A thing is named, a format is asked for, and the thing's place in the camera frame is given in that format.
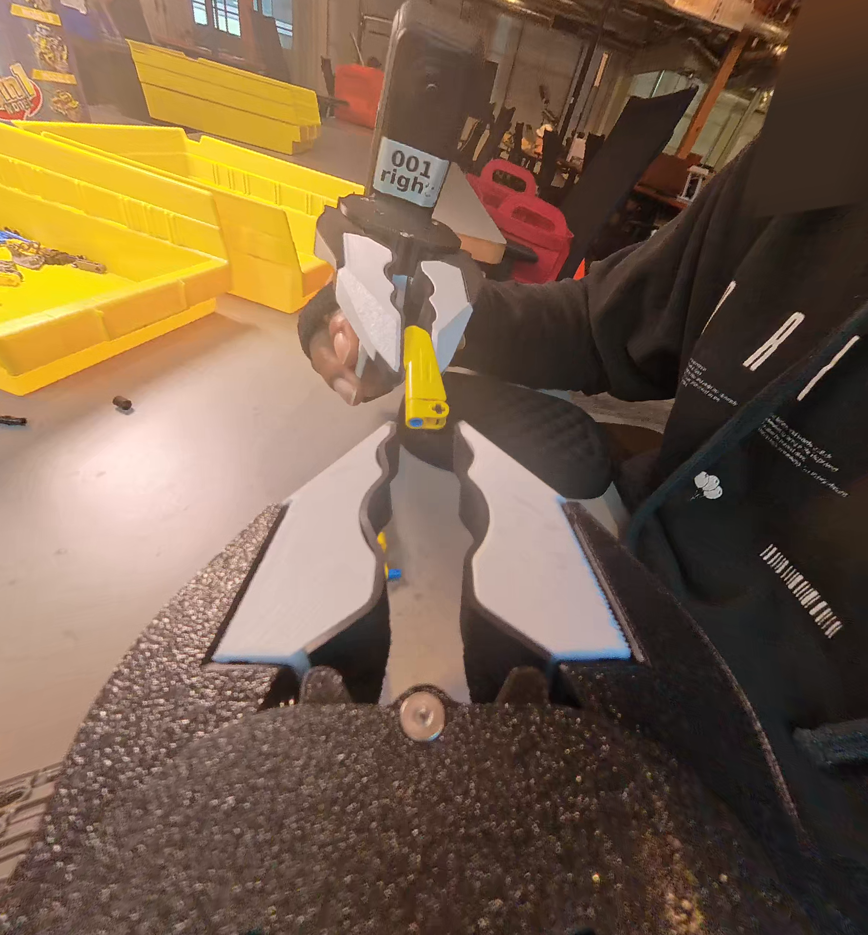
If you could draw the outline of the yellow wedge panel piece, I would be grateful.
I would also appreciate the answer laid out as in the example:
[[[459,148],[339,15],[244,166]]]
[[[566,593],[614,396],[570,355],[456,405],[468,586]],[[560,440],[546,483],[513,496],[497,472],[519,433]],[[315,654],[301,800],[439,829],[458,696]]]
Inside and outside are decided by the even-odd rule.
[[[447,402],[431,335],[417,325],[404,332],[405,401],[415,397]]]

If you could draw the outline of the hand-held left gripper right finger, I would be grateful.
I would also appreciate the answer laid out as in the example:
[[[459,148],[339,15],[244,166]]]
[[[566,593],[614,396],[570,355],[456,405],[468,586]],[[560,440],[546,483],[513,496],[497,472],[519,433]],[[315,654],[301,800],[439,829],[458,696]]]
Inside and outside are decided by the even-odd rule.
[[[456,475],[472,538],[463,584],[469,608],[544,661],[634,658],[568,515],[577,502],[467,422],[456,427]]]

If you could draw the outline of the red fuel canister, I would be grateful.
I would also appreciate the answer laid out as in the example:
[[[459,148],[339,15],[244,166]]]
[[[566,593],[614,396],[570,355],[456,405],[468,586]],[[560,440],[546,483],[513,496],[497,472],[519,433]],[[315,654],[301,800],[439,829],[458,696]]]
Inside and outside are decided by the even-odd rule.
[[[573,233],[563,212],[539,197],[532,172],[493,159],[466,179],[507,241],[510,277],[531,284],[556,281]]]

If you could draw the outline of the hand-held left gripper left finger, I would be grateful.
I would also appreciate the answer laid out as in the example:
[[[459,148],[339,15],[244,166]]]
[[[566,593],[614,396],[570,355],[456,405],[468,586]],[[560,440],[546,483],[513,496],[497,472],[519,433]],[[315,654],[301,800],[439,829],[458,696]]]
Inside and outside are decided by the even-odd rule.
[[[399,448],[395,425],[383,425],[279,505],[212,642],[213,664],[305,671],[375,608]]]

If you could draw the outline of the yellow parts bin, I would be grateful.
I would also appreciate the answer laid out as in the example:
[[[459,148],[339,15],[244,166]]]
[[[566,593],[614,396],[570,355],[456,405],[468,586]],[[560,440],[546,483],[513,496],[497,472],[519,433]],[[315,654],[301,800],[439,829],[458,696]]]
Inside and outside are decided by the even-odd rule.
[[[215,224],[30,168],[0,181],[0,229],[100,263],[0,284],[0,390],[26,395],[197,321],[231,288]]]
[[[311,89],[150,44],[127,44],[155,121],[285,155],[310,150],[322,134]]]
[[[232,274],[232,293],[273,310],[299,311],[332,278],[315,253],[316,223],[363,185],[179,127],[28,123],[26,129],[151,171],[209,194]]]

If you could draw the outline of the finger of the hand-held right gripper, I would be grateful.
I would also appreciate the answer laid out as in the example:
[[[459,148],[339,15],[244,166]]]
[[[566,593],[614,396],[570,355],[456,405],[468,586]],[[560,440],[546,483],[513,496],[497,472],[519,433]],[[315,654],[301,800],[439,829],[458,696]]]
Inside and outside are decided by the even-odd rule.
[[[369,362],[381,373],[403,371],[403,317],[390,272],[393,251],[366,235],[343,235],[335,298],[358,340],[356,372]]]
[[[423,267],[420,286],[420,327],[431,338],[437,365],[447,367],[472,315],[473,298],[460,267]]]

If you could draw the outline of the person's right forearm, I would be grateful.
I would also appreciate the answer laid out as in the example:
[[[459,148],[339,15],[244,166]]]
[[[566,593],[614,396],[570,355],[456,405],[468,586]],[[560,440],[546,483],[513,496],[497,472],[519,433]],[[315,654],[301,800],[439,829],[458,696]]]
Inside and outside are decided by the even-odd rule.
[[[728,284],[728,234],[728,218],[688,209],[580,280],[487,283],[452,363],[533,389],[669,398]]]

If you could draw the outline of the person's right hand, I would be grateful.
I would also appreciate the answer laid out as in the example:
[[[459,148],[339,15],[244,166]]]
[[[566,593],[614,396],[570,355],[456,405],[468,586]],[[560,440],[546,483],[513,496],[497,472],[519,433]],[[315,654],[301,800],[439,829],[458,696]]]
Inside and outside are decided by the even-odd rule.
[[[323,286],[299,311],[297,333],[311,368],[347,405],[367,403],[392,391],[370,363],[357,375],[361,346],[337,306],[334,284]]]

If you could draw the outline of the robot kit cardboard box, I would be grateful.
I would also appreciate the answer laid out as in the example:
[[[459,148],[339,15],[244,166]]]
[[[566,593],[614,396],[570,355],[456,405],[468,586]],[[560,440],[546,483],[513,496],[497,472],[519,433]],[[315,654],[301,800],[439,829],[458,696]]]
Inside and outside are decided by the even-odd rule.
[[[89,123],[62,13],[51,1],[0,1],[0,122]]]

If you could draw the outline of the mixed plastic connector pieces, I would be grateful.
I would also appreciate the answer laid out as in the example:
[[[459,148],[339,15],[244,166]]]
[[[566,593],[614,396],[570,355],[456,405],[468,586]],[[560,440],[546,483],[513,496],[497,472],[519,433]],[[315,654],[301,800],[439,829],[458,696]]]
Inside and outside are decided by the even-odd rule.
[[[18,287],[23,283],[25,271],[37,272],[46,266],[68,266],[100,276],[109,273],[103,263],[81,254],[44,246],[13,228],[0,227],[0,248],[8,252],[7,259],[0,259],[0,286]]]

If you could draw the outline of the small grey side table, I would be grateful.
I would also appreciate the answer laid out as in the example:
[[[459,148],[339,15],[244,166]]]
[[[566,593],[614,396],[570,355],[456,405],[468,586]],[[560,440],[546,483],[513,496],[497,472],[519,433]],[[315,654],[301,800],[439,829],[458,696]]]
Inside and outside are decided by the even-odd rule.
[[[475,261],[498,265],[503,260],[507,240],[455,163],[448,170],[433,219],[449,227]]]

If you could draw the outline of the red container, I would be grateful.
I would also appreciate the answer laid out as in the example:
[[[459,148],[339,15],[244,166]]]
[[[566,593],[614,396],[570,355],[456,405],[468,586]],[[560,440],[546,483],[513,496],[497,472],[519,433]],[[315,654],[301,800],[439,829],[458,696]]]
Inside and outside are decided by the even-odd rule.
[[[335,117],[345,123],[374,129],[381,101],[381,67],[340,64],[334,71]]]

